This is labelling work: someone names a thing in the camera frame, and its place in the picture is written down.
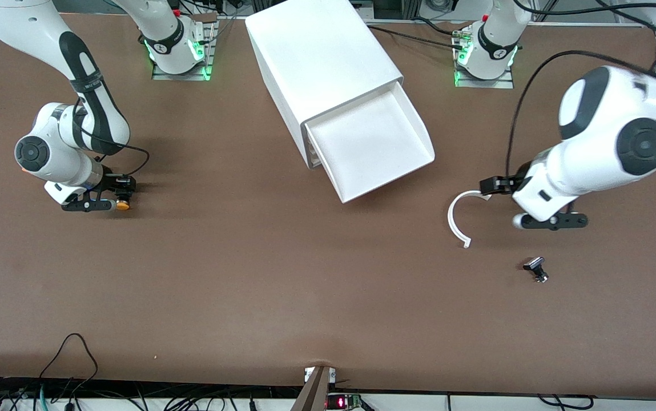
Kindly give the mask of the white clamp bracket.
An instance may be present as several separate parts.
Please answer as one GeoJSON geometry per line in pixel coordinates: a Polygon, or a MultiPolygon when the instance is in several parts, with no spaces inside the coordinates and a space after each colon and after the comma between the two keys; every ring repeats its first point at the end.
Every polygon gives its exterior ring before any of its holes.
{"type": "MultiPolygon", "coordinates": [[[[306,367],[304,369],[304,383],[307,384],[309,381],[309,378],[311,377],[312,373],[317,369],[316,366],[313,367],[306,367]]],[[[336,369],[333,367],[327,367],[327,375],[328,375],[328,382],[330,384],[336,384],[336,369]]]]}

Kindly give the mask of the aluminium frame rail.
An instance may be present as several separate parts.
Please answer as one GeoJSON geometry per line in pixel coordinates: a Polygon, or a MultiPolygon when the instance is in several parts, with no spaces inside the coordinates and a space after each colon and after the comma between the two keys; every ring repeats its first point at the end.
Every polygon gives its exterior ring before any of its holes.
{"type": "Polygon", "coordinates": [[[536,27],[638,27],[635,23],[589,23],[589,22],[530,22],[536,27]]]}

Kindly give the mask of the small device with red display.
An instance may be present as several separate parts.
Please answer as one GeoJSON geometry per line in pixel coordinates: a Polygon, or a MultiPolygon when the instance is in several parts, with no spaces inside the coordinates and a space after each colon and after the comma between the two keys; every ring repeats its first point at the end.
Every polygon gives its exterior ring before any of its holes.
{"type": "Polygon", "coordinates": [[[325,411],[353,411],[361,409],[363,401],[358,394],[331,393],[326,396],[325,411]]]}

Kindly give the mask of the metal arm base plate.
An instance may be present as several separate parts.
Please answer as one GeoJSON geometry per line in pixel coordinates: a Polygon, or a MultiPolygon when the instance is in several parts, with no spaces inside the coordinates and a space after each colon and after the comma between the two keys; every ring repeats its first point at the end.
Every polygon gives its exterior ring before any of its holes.
{"type": "Polygon", "coordinates": [[[155,80],[202,81],[211,79],[215,59],[217,21],[199,22],[179,16],[174,33],[163,40],[143,39],[153,62],[155,80]]]}
{"type": "Polygon", "coordinates": [[[454,50],[454,85],[456,87],[511,89],[514,86],[512,75],[513,58],[518,47],[511,52],[497,51],[502,58],[494,59],[487,50],[476,45],[469,37],[455,38],[454,50]]]}

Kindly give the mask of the black square push button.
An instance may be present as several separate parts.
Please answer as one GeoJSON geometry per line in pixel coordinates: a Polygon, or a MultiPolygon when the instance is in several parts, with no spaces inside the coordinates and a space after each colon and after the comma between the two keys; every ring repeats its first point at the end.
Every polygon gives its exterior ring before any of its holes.
{"type": "Polygon", "coordinates": [[[523,263],[522,268],[524,271],[529,271],[533,273],[536,283],[546,283],[549,279],[549,274],[547,274],[542,267],[545,262],[545,258],[542,256],[532,258],[529,261],[523,263]]]}

